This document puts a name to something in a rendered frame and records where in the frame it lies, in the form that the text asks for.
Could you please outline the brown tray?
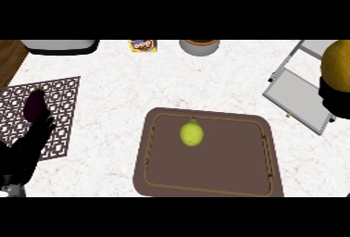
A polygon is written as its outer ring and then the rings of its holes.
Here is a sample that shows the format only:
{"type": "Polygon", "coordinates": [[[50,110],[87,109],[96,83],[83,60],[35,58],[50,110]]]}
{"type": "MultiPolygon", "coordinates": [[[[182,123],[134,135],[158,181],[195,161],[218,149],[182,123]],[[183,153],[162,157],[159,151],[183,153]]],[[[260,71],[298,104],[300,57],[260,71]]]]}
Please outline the brown tray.
{"type": "Polygon", "coordinates": [[[174,108],[149,111],[139,143],[134,187],[149,196],[282,197],[283,186],[267,121],[254,115],[174,108]],[[198,146],[180,141],[195,119],[198,146]]]}

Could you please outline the dark purple eggplant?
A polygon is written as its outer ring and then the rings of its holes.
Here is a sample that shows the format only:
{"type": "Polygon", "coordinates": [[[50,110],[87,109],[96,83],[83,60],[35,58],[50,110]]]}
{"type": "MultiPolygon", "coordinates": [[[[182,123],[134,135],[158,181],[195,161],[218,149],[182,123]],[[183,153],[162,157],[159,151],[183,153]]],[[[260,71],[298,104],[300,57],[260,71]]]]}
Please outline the dark purple eggplant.
{"type": "Polygon", "coordinates": [[[37,89],[29,93],[25,102],[23,117],[28,122],[34,122],[43,114],[49,114],[46,107],[46,93],[41,89],[37,89]]]}

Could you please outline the grey tiered shelf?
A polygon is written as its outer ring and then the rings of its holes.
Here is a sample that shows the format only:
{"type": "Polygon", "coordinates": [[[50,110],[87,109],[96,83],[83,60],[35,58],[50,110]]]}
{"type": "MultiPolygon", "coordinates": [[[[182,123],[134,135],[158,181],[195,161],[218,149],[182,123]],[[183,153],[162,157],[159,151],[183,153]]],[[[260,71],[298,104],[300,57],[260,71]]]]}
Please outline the grey tiered shelf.
{"type": "Polygon", "coordinates": [[[270,74],[267,80],[270,85],[263,92],[264,98],[286,112],[286,115],[319,135],[337,117],[322,105],[319,87],[286,68],[286,64],[298,51],[320,60],[323,51],[334,42],[335,40],[300,40],[270,74]]]}

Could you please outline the brown lattice placemat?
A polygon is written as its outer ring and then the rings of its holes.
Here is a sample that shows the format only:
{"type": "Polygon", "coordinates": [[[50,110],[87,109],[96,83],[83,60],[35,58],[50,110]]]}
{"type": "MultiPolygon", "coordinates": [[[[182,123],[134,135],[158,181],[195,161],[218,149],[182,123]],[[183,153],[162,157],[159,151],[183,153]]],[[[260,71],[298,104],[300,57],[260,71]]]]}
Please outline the brown lattice placemat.
{"type": "Polygon", "coordinates": [[[35,89],[44,91],[46,107],[55,118],[56,129],[41,151],[41,161],[66,156],[80,78],[77,76],[0,88],[0,141],[7,146],[12,146],[29,128],[29,123],[23,117],[29,93],[35,89]]]}

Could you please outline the yellow and brown box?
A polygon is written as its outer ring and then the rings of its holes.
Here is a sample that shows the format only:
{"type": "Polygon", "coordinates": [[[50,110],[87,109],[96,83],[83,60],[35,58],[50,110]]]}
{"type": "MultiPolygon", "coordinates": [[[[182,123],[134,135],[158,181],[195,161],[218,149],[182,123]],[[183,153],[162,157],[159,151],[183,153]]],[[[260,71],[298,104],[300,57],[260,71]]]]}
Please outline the yellow and brown box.
{"type": "Polygon", "coordinates": [[[156,51],[156,40],[130,40],[128,45],[133,52],[156,51]]]}

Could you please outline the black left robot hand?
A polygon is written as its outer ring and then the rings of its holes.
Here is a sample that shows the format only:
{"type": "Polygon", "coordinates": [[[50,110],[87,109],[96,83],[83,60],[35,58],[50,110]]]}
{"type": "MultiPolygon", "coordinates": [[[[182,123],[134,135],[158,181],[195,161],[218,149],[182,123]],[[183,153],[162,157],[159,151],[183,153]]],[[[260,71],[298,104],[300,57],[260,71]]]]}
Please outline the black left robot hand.
{"type": "Polygon", "coordinates": [[[25,136],[13,145],[7,146],[0,141],[0,188],[28,183],[55,127],[53,117],[46,110],[34,120],[25,136]]]}

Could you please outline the grey round pot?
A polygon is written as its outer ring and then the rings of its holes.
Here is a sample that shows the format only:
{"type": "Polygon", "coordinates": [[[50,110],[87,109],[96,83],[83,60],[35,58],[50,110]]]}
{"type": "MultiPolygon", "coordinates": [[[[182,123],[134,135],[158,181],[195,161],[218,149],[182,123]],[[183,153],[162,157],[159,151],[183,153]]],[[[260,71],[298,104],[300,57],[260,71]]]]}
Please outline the grey round pot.
{"type": "Polygon", "coordinates": [[[220,45],[218,40],[180,40],[180,47],[183,51],[192,56],[211,55],[220,45]]]}

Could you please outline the mustard yellow round object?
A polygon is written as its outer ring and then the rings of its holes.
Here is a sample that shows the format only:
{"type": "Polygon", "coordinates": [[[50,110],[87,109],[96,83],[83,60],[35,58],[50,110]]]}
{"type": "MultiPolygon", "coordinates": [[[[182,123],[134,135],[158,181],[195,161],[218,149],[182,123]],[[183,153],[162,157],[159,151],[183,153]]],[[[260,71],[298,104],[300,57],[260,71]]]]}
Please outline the mustard yellow round object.
{"type": "Polygon", "coordinates": [[[350,93],[350,40],[337,40],[322,54],[322,78],[338,91],[350,93]]]}

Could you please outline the yellow-green lemon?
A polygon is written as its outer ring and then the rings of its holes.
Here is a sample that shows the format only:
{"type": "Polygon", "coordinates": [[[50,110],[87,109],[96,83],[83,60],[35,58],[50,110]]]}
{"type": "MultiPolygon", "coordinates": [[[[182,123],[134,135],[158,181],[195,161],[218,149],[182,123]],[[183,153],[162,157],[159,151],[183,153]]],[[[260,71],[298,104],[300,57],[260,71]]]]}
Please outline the yellow-green lemon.
{"type": "Polygon", "coordinates": [[[187,146],[198,146],[204,139],[204,130],[196,120],[192,118],[180,128],[180,141],[187,146]]]}

